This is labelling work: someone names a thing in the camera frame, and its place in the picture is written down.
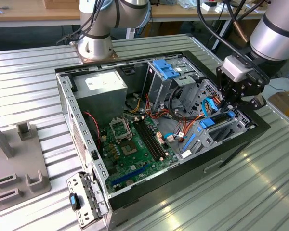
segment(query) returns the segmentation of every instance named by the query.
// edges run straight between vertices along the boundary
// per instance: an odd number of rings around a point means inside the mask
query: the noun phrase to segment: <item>gray plastic holder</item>
[[[0,131],[0,211],[51,189],[35,125]]]

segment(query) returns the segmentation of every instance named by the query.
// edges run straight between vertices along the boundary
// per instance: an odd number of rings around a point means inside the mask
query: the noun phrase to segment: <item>blue drive bay latch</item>
[[[163,75],[165,79],[177,78],[180,76],[178,72],[175,72],[172,66],[164,59],[158,59],[153,61],[153,65]]]

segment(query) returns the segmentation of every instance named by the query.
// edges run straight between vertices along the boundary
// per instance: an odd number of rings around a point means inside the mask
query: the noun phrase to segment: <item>ram slot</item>
[[[147,128],[143,121],[135,122],[134,127],[136,128],[139,136],[145,143],[146,147],[149,149],[155,161],[158,161],[161,157],[166,157],[161,146],[155,140],[150,130]]]

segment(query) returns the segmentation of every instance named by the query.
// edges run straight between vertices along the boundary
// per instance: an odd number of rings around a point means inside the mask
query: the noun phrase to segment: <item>workbench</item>
[[[121,58],[190,50],[211,71],[221,61],[186,35],[114,41]],[[66,179],[81,170],[62,115],[54,69],[78,65],[67,46],[0,52],[0,128],[38,128],[52,189],[0,212],[0,231],[78,231]],[[257,113],[271,128],[233,161],[182,189],[118,231],[289,230],[289,121],[268,104]]]
[[[0,0],[0,7],[9,6],[11,9],[4,10],[0,14],[0,27],[20,26],[63,26],[80,25],[79,9],[52,10],[45,9],[43,0]],[[206,20],[219,19],[220,13],[202,11]],[[260,19],[263,14],[250,13],[245,19]],[[176,21],[199,21],[196,9],[185,9],[179,5],[152,6],[152,20],[150,22],[176,22]],[[224,27],[230,23],[230,15],[223,12],[220,20],[227,20]],[[131,39],[134,30],[128,28],[126,38]]]

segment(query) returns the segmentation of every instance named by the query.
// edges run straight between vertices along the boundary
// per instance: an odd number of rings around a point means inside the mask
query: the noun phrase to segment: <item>aluminum profile table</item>
[[[114,41],[119,57],[190,50],[209,69],[221,61],[185,35]],[[78,231],[66,179],[81,170],[61,112],[54,69],[77,65],[70,46],[0,52],[0,127],[28,120],[38,128],[52,189],[0,212],[0,231]],[[289,230],[289,123],[269,106],[271,125],[232,162],[117,230]]]

